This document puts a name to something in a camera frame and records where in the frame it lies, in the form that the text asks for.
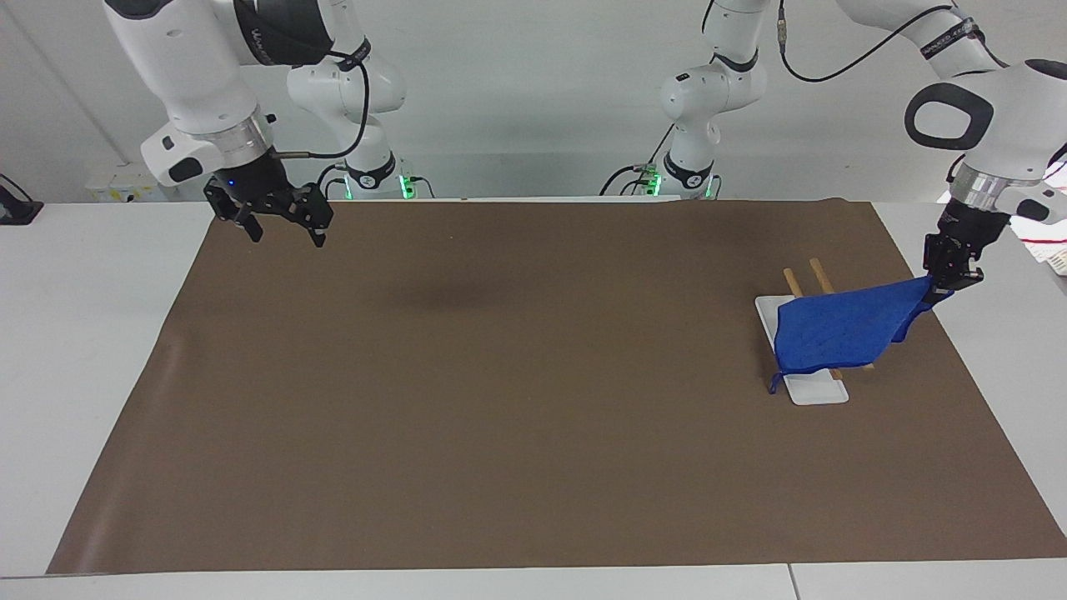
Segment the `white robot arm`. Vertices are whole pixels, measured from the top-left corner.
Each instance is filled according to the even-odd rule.
[[[368,100],[366,110],[370,115],[392,112],[403,105],[408,86],[395,66],[371,51],[351,2],[330,0],[330,3],[337,23],[334,48],[364,57],[366,80],[353,75],[352,65],[327,59],[317,65],[290,70],[287,82],[293,102],[322,120],[341,147],[347,147],[360,137],[364,99]],[[399,176],[400,162],[381,122],[368,116],[360,144],[345,156],[344,170],[350,189],[359,190],[356,198],[396,196],[397,191],[407,195],[410,191]]]
[[[769,0],[716,0],[702,27],[715,56],[664,84],[660,100],[674,121],[674,140],[658,160],[659,192],[683,198],[706,193],[719,144],[715,117],[763,97],[767,73],[760,64],[759,38]]]
[[[365,157],[370,154],[392,156],[380,125],[369,119],[364,132],[367,147],[349,146],[359,136],[349,117],[353,107],[362,116],[363,92],[369,93],[363,81],[348,81],[355,78],[346,74],[356,67],[367,74],[365,80],[373,77],[371,85],[382,85],[376,96],[380,112],[398,108],[403,100],[403,83],[395,69],[370,61],[369,43],[348,1],[103,0],[103,4],[126,53],[166,107],[170,122],[142,145],[153,174],[164,185],[176,185],[211,173],[204,191],[220,219],[235,221],[258,241],[262,230],[255,215],[276,215],[306,228],[315,244],[322,246],[333,210],[318,186],[293,187],[282,159],[348,155],[349,164],[357,167],[369,162]],[[381,65],[373,76],[368,61]],[[330,84],[308,78],[306,89],[296,79],[290,90],[302,106],[344,129],[337,135],[345,138],[348,149],[335,155],[276,153],[271,120],[261,114],[255,94],[241,79],[242,64],[317,65],[320,73],[331,74],[330,79],[336,75],[339,81]]]
[[[927,300],[983,279],[974,266],[1010,215],[1051,223],[1067,218],[1067,198],[1044,185],[1050,164],[1067,154],[1067,65],[1030,60],[1008,66],[986,47],[984,34],[955,2],[937,0],[837,0],[854,21],[910,40],[941,82],[915,95],[905,115],[920,145],[966,153],[952,180],[953,201],[927,237],[926,268],[934,277]],[[757,40],[769,0],[715,0],[704,35],[712,64],[689,69],[664,85],[664,108],[676,135],[656,164],[662,193],[696,198],[708,185],[719,132],[714,117],[759,99],[765,75]],[[785,59],[784,2],[778,37]],[[819,82],[791,73],[805,81]]]
[[[984,279],[975,262],[1012,215],[1046,223],[1067,218],[1067,198],[1044,183],[1047,168],[1067,149],[1061,116],[1067,112],[1067,64],[1001,63],[955,3],[837,1],[856,22],[888,31],[929,12],[902,35],[942,81],[914,96],[905,128],[922,146],[966,153],[939,233],[926,238],[925,268],[934,278],[927,301],[936,303]]]

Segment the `white table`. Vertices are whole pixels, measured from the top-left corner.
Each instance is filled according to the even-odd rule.
[[[920,273],[942,207],[876,208]],[[51,205],[0,228],[0,575],[23,578],[0,581],[0,597],[1067,597],[1067,559],[41,578],[210,219],[204,203]],[[1067,298],[1009,233],[982,265],[988,281],[937,313],[1067,531]]]

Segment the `brown paper sheet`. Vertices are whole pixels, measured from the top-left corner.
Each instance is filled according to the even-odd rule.
[[[782,267],[911,277],[870,205],[336,210],[210,227],[49,572],[1067,556],[936,318],[766,393]]]

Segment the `wooden chopstick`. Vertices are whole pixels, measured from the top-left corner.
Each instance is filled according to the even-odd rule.
[[[782,274],[785,275],[785,283],[790,286],[790,293],[796,298],[803,298],[803,289],[800,288],[800,282],[797,281],[797,274],[793,272],[793,269],[786,267],[782,269]],[[835,368],[830,369],[830,377],[841,381],[841,372]]]
[[[830,278],[826,274],[826,269],[823,268],[823,262],[818,258],[812,258],[808,263],[811,264],[811,270],[815,272],[815,279],[818,280],[818,285],[823,288],[823,294],[835,294],[833,284],[830,283]],[[874,370],[874,365],[863,365],[863,370]]]

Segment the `blue towel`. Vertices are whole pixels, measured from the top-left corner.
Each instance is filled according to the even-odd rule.
[[[934,307],[923,302],[930,278],[870,289],[797,298],[778,309],[775,354],[779,373],[770,393],[786,375],[873,363],[908,335],[919,315]]]

